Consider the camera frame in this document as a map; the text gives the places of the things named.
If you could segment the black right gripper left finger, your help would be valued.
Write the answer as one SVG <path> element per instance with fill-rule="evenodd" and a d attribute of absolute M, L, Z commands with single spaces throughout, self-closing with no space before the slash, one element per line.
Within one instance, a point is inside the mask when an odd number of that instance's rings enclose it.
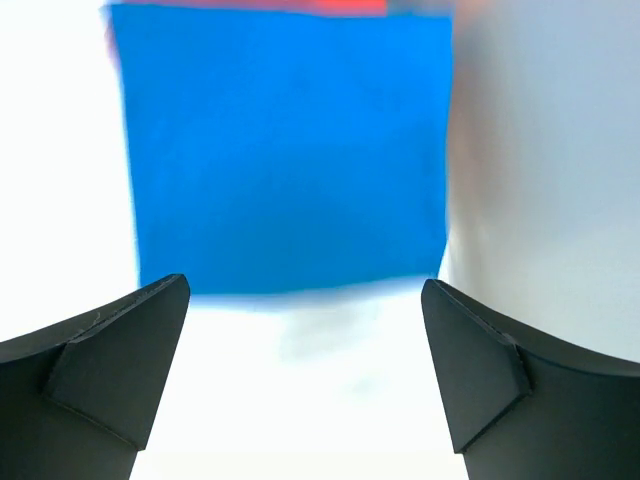
<path fill-rule="evenodd" d="M 1 476 L 127 479 L 147 446 L 190 287 L 168 275 L 1 344 Z"/>

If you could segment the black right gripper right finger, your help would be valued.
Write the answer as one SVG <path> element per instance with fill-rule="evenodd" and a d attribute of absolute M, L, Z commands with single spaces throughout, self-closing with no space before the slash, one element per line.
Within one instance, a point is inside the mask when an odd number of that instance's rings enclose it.
<path fill-rule="evenodd" d="M 636 479 L 639 366 L 425 283 L 426 334 L 455 453 L 474 480 Z"/>

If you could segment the blue t shirt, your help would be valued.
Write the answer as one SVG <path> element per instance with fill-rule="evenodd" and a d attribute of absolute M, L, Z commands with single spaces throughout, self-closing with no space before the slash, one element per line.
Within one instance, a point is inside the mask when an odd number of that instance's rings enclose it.
<path fill-rule="evenodd" d="M 142 283 L 260 295 L 438 272 L 449 15 L 109 13 Z"/>

